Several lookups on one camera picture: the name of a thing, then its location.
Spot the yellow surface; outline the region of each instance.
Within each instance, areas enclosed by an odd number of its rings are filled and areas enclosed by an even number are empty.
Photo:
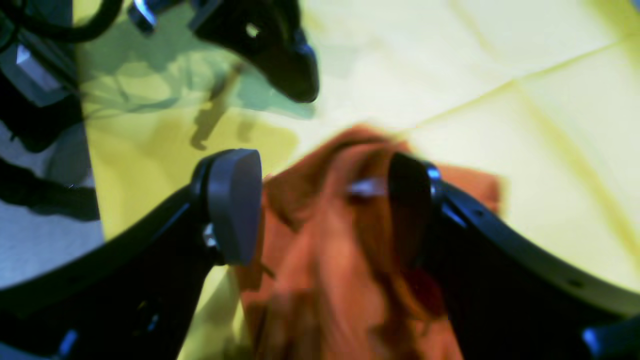
[[[264,173],[275,173],[369,122],[429,159],[501,175],[516,230],[640,291],[640,16],[630,1],[301,3],[320,62],[311,105],[195,40],[187,6],[161,17],[150,39],[121,20],[80,48],[107,238],[212,152],[258,149]],[[96,7],[76,1],[76,18]],[[208,138],[205,148],[194,136]],[[243,334],[234,282],[215,269],[181,359],[240,358]]]

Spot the gray floor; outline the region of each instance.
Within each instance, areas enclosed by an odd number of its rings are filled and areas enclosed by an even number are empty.
[[[0,156],[63,184],[93,186],[82,125],[67,130],[40,154],[24,150],[0,122]],[[0,202],[0,288],[52,270],[104,243],[100,222],[43,217]]]

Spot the orange towel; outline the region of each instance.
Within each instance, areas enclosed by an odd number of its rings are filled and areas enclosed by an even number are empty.
[[[417,250],[428,204],[347,191],[386,179],[398,151],[410,150],[358,126],[265,182],[256,260],[236,269],[257,359],[462,359],[437,284],[402,256]],[[498,210],[495,177],[440,170]]]

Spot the fabric fold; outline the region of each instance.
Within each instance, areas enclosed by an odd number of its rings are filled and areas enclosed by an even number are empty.
[[[406,260],[429,202],[388,196],[398,152],[410,148],[356,126],[265,181],[256,258],[236,268],[257,359],[462,359],[437,283]],[[440,169],[498,210],[496,177]],[[381,192],[350,190],[368,180]]]

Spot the black cable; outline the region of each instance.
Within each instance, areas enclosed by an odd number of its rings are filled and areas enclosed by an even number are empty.
[[[14,24],[31,33],[58,42],[87,42],[101,36],[116,21],[124,0],[102,0],[93,18],[77,28],[44,22],[28,14],[21,16],[21,10],[13,0],[0,0],[0,11]]]
[[[20,33],[22,20],[24,19],[24,16],[27,14],[27,2],[28,0],[22,0],[22,2],[20,3],[20,17],[18,18],[17,22],[13,23],[13,31],[11,32],[11,35],[9,35],[9,38],[6,39],[6,41],[4,42],[4,44],[2,44],[2,46],[0,46],[0,54],[3,54],[5,51],[7,51],[9,47],[11,47],[11,45],[13,45],[13,43],[15,43],[16,40],[18,40],[18,34]]]

